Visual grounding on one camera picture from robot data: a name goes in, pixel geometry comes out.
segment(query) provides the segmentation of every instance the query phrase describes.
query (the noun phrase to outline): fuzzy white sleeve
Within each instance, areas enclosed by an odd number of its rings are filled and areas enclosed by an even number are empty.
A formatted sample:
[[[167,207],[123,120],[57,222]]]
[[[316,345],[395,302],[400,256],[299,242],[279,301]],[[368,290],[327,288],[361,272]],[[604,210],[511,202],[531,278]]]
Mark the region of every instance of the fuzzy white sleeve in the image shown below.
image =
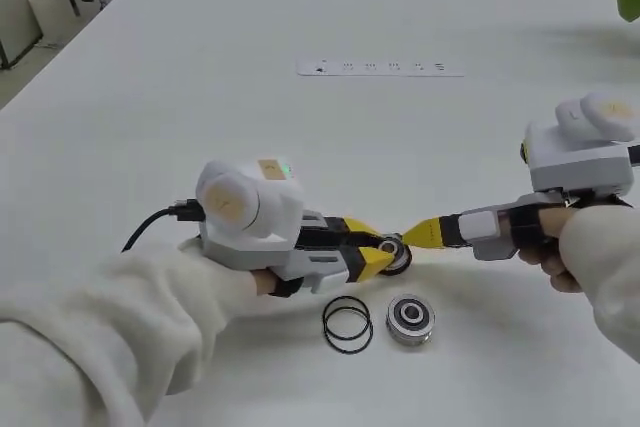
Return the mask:
[[[576,213],[562,231],[560,253],[600,331],[640,362],[640,212],[600,206]]]
[[[256,285],[186,250],[136,249],[84,285],[0,300],[3,425],[143,426],[197,382]]]

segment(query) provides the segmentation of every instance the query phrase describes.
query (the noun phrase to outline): hand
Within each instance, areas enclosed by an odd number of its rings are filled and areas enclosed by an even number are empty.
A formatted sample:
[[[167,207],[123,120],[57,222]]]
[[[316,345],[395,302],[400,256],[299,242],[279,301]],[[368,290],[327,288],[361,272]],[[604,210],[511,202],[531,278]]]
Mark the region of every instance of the hand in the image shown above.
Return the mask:
[[[178,250],[197,256],[204,255],[202,253],[202,240],[199,237],[185,240],[178,246]],[[251,275],[253,275],[253,279],[256,282],[256,292],[258,295],[271,294],[276,290],[276,282],[278,279],[273,272],[269,270],[254,270],[251,271]]]
[[[575,209],[550,208],[540,211],[540,224],[544,233],[552,238],[559,238],[567,221],[575,214]],[[557,250],[545,249],[521,250],[520,258],[527,264],[538,265],[551,278],[551,286],[559,292],[577,293],[582,288],[571,275],[560,258]]]
[[[269,270],[253,270],[251,272],[256,281],[258,295],[271,294],[276,290],[276,275]]]

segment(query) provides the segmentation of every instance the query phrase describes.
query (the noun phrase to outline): wall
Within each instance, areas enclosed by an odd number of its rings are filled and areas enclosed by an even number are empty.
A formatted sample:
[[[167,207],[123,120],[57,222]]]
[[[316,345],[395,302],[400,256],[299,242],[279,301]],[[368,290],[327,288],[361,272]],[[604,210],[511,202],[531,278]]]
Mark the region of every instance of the wall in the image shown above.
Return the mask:
[[[0,42],[9,61],[40,35],[28,0],[0,0]]]

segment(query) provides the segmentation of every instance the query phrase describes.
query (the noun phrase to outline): floor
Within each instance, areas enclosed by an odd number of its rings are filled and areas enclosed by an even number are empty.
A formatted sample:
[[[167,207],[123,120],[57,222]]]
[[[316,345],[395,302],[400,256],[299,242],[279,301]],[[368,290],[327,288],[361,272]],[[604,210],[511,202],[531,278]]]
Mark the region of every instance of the floor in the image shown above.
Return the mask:
[[[13,99],[59,51],[35,47],[11,70],[0,70],[0,109]]]

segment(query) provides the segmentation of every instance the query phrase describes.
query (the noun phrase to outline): black rubber o-ring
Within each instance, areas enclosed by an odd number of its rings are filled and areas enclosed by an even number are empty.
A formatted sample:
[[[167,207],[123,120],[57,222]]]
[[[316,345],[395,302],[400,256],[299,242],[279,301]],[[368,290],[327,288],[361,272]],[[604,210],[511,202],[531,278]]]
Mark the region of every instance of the black rubber o-ring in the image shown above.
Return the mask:
[[[355,335],[338,335],[336,334],[333,330],[331,330],[329,328],[329,319],[331,317],[333,317],[333,314],[335,314],[336,312],[342,312],[342,311],[349,311],[349,312],[356,312],[358,314],[360,314],[360,316],[364,319],[364,327],[362,328],[362,330],[360,332],[358,332]],[[357,340],[360,337],[362,337],[364,334],[367,333],[367,330],[369,329],[369,324],[371,323],[371,318],[367,315],[367,313],[362,310],[359,309],[357,307],[351,307],[351,306],[343,306],[343,307],[338,307],[336,309],[333,309],[331,312],[329,312],[325,317],[324,317],[324,331],[327,333],[327,335],[330,335],[331,337],[333,337],[336,340],[342,340],[344,342],[348,342],[351,340]]]
[[[343,349],[341,347],[338,347],[331,340],[332,337],[340,340],[340,336],[336,336],[336,334],[334,332],[332,332],[331,329],[329,329],[328,321],[334,314],[336,314],[338,312],[342,312],[342,311],[355,312],[356,314],[359,314],[366,321],[366,325],[365,325],[364,329],[358,334],[358,336],[355,337],[355,338],[353,338],[353,337],[349,338],[349,340],[356,340],[356,339],[362,337],[364,335],[364,333],[367,330],[369,330],[369,338],[364,343],[364,345],[362,345],[361,347],[358,347],[357,349],[353,349],[353,350]],[[364,310],[361,310],[361,309],[359,309],[357,307],[351,307],[351,306],[338,307],[337,309],[334,309],[331,312],[329,312],[326,316],[323,315],[323,323],[324,323],[324,329],[323,329],[324,338],[327,340],[327,343],[331,346],[331,348],[333,350],[335,350],[336,352],[339,352],[341,354],[345,354],[345,355],[359,354],[360,352],[365,350],[367,347],[369,347],[369,344],[371,343],[371,340],[373,339],[373,323],[371,322],[371,317],[368,315],[368,309],[366,311],[364,311]]]
[[[339,302],[341,300],[353,300],[354,302],[360,304],[362,306],[362,309],[365,312],[365,315],[367,316],[367,318],[369,319],[369,321],[371,321],[371,312],[369,312],[369,307],[367,307],[367,304],[365,304],[364,302],[362,302],[359,298],[357,297],[353,297],[351,295],[341,295],[340,297],[336,297],[335,299],[333,299],[331,302],[329,302],[324,310],[322,311],[322,323],[326,324],[327,321],[327,315],[329,313],[329,309],[331,308],[331,306],[333,304],[335,304],[336,302]]]

